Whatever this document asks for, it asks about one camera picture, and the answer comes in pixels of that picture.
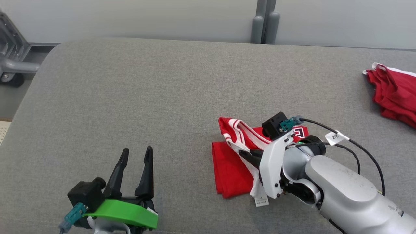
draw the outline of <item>folded red cloth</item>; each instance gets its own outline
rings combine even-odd
[[[217,193],[223,198],[230,198],[250,193],[256,196],[259,189],[263,189],[258,178],[258,170],[241,158],[239,150],[263,150],[270,139],[262,134],[262,128],[251,128],[240,119],[218,119],[221,134],[225,142],[212,143],[212,157],[215,173]],[[306,127],[295,127],[295,141],[306,137]]]
[[[373,101],[381,106],[381,115],[416,128],[416,74],[379,63],[372,68],[363,73],[376,86]]]

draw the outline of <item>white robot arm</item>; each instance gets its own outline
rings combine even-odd
[[[319,138],[309,136],[302,140],[303,145],[294,143],[292,127],[280,125],[287,120],[284,114],[271,119],[262,126],[273,142],[255,165],[269,197],[291,193],[315,206],[345,234],[416,234],[413,217],[380,194],[369,180],[324,156],[326,149]]]

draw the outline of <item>table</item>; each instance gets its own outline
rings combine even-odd
[[[416,130],[379,115],[362,74],[373,62],[414,71],[416,53],[127,38],[60,44],[0,146],[0,232],[58,233],[72,207],[67,192],[79,181],[108,180],[125,147],[121,191],[133,195],[151,145],[159,213],[153,233],[338,233],[292,195],[256,208],[248,194],[216,194],[211,142],[223,140],[218,117],[256,127],[279,111],[361,143],[383,170],[387,197],[416,216]],[[380,189],[375,165],[351,149],[362,175]],[[327,155],[356,170],[348,152],[329,148]]]

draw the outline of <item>black cable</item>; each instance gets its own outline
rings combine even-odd
[[[334,129],[332,129],[332,128],[330,128],[330,127],[326,126],[326,125],[323,125],[323,124],[321,124],[321,123],[319,123],[319,122],[316,122],[316,121],[313,121],[313,120],[310,120],[310,119],[304,119],[304,118],[300,118],[299,120],[300,120],[300,121],[304,121],[304,122],[309,122],[309,123],[316,124],[316,125],[318,125],[318,126],[321,126],[321,127],[325,128],[325,129],[327,129],[327,130],[331,131],[331,132],[337,133],[337,131],[335,131]],[[381,171],[380,165],[379,165],[379,163],[377,162],[377,160],[373,157],[373,155],[372,155],[370,152],[368,152],[368,150],[367,150],[366,148],[362,147],[362,146],[361,146],[360,144],[358,144],[357,142],[355,142],[355,141],[353,141],[353,140],[351,140],[351,139],[349,139],[348,141],[349,141],[349,142],[351,142],[352,144],[356,145],[356,146],[357,146],[358,148],[360,148],[362,151],[364,151],[364,152],[365,152],[365,153],[366,153],[366,154],[370,157],[370,159],[374,162],[374,164],[376,165],[377,170],[379,171],[379,174],[380,174],[380,180],[381,180],[381,194],[382,194],[383,196],[385,196],[385,195],[386,195],[386,188],[385,188],[385,185],[384,185],[384,176],[383,176],[383,172]]]
[[[311,142],[311,143],[304,143],[304,144],[297,144],[295,147],[302,147],[302,146],[308,146],[308,145],[314,145],[314,144],[324,144],[324,145],[330,145],[328,142]],[[358,159],[357,155],[354,153],[354,151],[352,151],[351,149],[349,149],[348,147],[341,145],[341,144],[335,144],[334,146],[339,147],[339,148],[343,148],[346,149],[348,152],[350,152],[355,160],[357,160],[357,168],[358,168],[358,174],[361,174],[361,164],[360,164],[360,160]]]

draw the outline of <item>cable connector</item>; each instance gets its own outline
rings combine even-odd
[[[77,203],[72,210],[65,216],[64,221],[59,224],[60,234],[67,233],[71,229],[72,225],[82,218],[87,212],[88,207],[84,206],[81,202]]]
[[[281,122],[280,123],[281,130],[284,132],[287,132],[291,130],[294,126],[303,124],[303,121],[300,120],[301,118],[302,116],[298,115],[298,116],[292,117],[288,120]]]

